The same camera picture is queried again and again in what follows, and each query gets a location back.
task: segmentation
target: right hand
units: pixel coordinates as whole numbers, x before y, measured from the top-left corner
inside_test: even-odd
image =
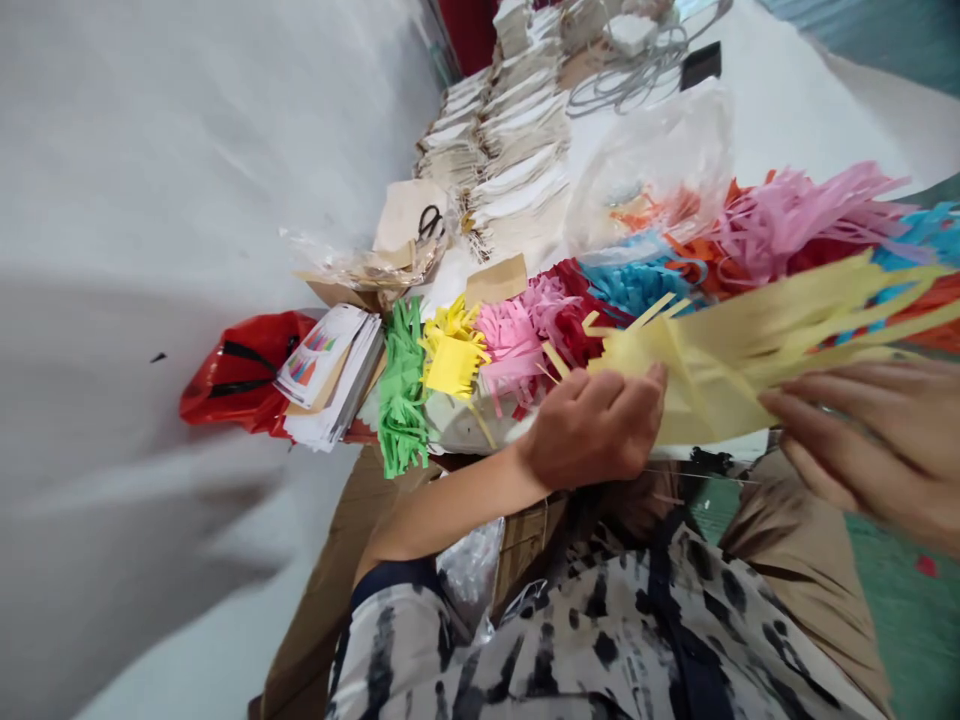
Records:
[[[659,363],[644,377],[574,370],[517,441],[522,462],[549,491],[633,480],[657,439],[666,387]]]
[[[783,423],[781,448],[816,495],[960,558],[960,366],[860,363],[807,373],[759,399]]]

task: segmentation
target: patterned shirt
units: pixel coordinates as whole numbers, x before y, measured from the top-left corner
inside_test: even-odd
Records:
[[[882,720],[763,578],[671,518],[645,551],[617,552],[599,527],[479,647],[429,572],[378,566],[357,586],[327,717]]]

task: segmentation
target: scissors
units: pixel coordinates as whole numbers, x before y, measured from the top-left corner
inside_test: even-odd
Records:
[[[443,215],[440,214],[440,208],[436,205],[427,205],[420,213],[419,235],[417,245],[422,245],[428,240],[439,240],[447,232],[442,223]],[[440,233],[437,234],[437,227],[440,227]]]

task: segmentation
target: red plastic bag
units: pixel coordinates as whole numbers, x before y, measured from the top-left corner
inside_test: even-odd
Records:
[[[283,431],[290,401],[273,379],[316,324],[290,310],[257,315],[224,330],[180,396],[180,417],[189,425],[237,422],[251,434],[290,439]]]

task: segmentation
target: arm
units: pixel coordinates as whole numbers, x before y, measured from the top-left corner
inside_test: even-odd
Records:
[[[356,585],[385,561],[435,555],[475,528],[530,507],[549,495],[518,445],[401,497],[378,525],[360,558]]]
[[[641,378],[575,370],[515,444],[401,498],[373,531],[354,585],[382,562],[438,553],[554,490],[637,477],[657,436],[665,385],[659,365]]]

